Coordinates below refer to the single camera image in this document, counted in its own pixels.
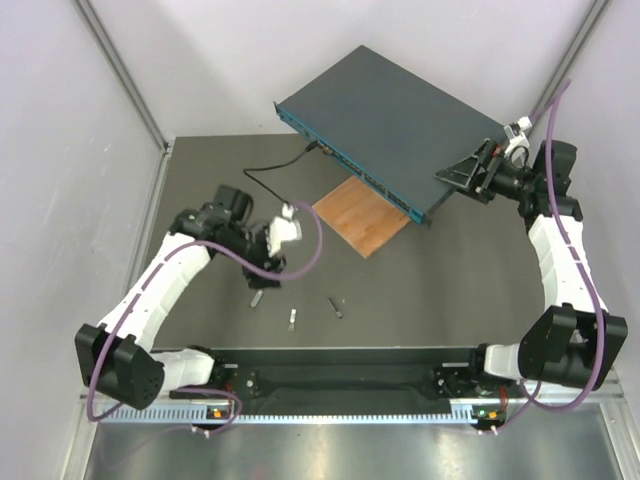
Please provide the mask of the silver sfp module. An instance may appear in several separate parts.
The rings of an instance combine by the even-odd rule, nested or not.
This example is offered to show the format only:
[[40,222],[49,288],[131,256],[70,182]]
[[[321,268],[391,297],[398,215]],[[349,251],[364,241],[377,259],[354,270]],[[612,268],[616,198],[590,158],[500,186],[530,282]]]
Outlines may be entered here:
[[261,301],[262,297],[264,295],[264,291],[263,290],[258,290],[254,297],[252,298],[251,302],[250,302],[250,308],[254,309],[257,307],[257,305],[259,304],[259,302]]
[[288,323],[289,332],[295,331],[296,319],[297,319],[297,309],[293,308],[291,309],[290,316],[289,316],[289,323]]

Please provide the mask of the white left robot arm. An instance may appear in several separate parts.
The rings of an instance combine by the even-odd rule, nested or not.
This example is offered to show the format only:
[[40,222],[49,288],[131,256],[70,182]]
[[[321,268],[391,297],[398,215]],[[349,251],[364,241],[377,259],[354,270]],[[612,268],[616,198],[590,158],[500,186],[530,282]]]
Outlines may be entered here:
[[120,404],[143,410],[161,394],[195,387],[216,396],[227,374],[202,347],[156,353],[156,336],[181,294],[218,254],[238,259],[252,289],[279,286],[287,234],[299,237],[294,208],[284,204],[258,231],[246,224],[252,197],[220,186],[200,208],[172,221],[147,269],[113,310],[96,325],[84,324],[74,343],[83,383]]

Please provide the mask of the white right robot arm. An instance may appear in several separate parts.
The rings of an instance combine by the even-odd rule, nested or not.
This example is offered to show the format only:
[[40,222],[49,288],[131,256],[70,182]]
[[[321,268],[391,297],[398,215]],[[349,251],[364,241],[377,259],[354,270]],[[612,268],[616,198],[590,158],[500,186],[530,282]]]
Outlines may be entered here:
[[469,388],[487,396],[504,379],[536,380],[597,390],[611,369],[628,327],[608,312],[591,278],[582,242],[583,214],[569,196],[574,145],[542,142],[532,166],[516,166],[494,141],[436,173],[457,192],[487,204],[514,200],[539,263],[544,311],[512,345],[482,345],[482,361],[467,370]]

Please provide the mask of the wooden board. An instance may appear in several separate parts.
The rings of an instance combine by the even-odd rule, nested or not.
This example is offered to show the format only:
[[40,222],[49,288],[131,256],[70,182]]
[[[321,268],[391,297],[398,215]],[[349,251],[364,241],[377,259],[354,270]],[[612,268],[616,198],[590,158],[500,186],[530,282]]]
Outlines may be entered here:
[[355,176],[313,209],[362,258],[369,258],[410,223],[410,218]]

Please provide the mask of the dark blue network switch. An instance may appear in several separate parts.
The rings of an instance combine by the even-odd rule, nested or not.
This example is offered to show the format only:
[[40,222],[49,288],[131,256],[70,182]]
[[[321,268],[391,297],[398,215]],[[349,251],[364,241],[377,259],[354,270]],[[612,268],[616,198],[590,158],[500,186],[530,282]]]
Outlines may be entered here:
[[503,135],[500,123],[361,45],[276,114],[417,224],[454,192],[438,171]]

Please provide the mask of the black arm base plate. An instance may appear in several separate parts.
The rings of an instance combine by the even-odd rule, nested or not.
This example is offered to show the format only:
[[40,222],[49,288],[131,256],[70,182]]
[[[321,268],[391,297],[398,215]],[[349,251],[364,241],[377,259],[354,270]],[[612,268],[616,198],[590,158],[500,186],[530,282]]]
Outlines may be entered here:
[[503,407],[520,396],[514,382],[482,373],[471,347],[227,348],[214,358],[210,382],[177,398],[225,391],[253,413],[416,413],[456,399]]

